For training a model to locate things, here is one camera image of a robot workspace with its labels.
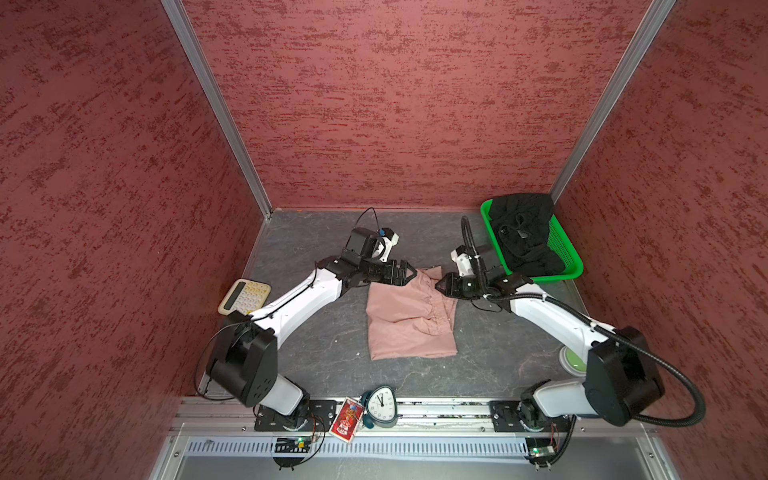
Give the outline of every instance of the clock face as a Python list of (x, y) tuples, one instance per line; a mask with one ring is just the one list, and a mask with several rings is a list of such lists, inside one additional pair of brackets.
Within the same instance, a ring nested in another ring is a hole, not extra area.
[(395, 418), (395, 394), (392, 389), (383, 386), (373, 391), (368, 400), (368, 414), (380, 422), (390, 422)]

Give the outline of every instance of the green round object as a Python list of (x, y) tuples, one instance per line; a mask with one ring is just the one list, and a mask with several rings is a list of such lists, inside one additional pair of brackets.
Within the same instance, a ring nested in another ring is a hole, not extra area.
[(587, 364), (582, 362), (580, 358), (571, 349), (565, 350), (565, 359), (568, 361), (568, 365), (573, 367), (574, 370), (579, 372), (587, 372)]

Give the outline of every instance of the alarm clock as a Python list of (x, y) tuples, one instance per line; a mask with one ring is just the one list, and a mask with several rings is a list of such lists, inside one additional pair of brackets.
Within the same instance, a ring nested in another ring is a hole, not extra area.
[(360, 403), (366, 407), (362, 423), (369, 429), (374, 425), (388, 429), (397, 423), (397, 399), (390, 386), (380, 386), (378, 389), (365, 392)]

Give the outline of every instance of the metal corner post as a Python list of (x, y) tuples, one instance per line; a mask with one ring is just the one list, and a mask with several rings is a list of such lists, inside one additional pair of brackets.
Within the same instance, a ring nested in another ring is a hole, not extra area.
[(565, 187), (571, 181), (587, 150), (589, 150), (590, 145), (592, 145), (592, 142), (602, 128), (603, 123), (608, 118), (614, 105), (616, 105), (621, 93), (624, 91), (627, 83), (629, 83), (630, 78), (632, 78), (634, 71), (637, 70), (637, 66), (645, 56), (645, 52), (650, 47), (659, 29), (664, 24), (664, 20), (667, 19), (667, 15), (672, 10), (675, 1), (653, 0), (645, 12), (640, 25), (638, 25), (632, 40), (627, 46), (627, 50), (624, 51), (624, 55), (622, 55), (619, 64), (616, 66), (616, 70), (614, 70), (611, 79), (605, 86), (598, 104), (595, 105), (592, 115), (584, 126), (584, 130), (581, 131), (581, 136), (576, 141), (576, 145), (574, 145), (571, 154), (568, 155), (563, 169), (560, 170), (560, 174), (558, 174), (558, 177), (552, 184), (552, 188), (549, 190), (549, 194), (555, 203), (558, 202), (560, 196), (565, 191)]
[(243, 176), (245, 176), (248, 186), (256, 198), (256, 202), (259, 204), (261, 213), (265, 219), (269, 220), (272, 217), (272, 204), (270, 204), (270, 199), (266, 196), (266, 191), (261, 184), (259, 174), (253, 166), (243, 138), (240, 136), (224, 96), (221, 94), (219, 84), (216, 83), (214, 73), (210, 70), (208, 61), (205, 59), (203, 49), (197, 40), (187, 11), (184, 9), (184, 4), (181, 0), (161, 1), (170, 19), (170, 23), (173, 25), (176, 35), (181, 42), (181, 46), (184, 47), (184, 51), (187, 53), (192, 69), (194, 69), (197, 79), (200, 81), (206, 97), (208, 97), (210, 106), (214, 110), (219, 125), (221, 125), (221, 130), (223, 130), (224, 136), (227, 137), (237, 163), (243, 171)]

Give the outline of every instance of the black garment in basket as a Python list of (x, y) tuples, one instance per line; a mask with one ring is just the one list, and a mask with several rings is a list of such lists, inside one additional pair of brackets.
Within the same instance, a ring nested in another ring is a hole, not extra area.
[(547, 246), (553, 209), (547, 194), (513, 194), (493, 199), (488, 216), (510, 270), (526, 276), (563, 273), (565, 263)]

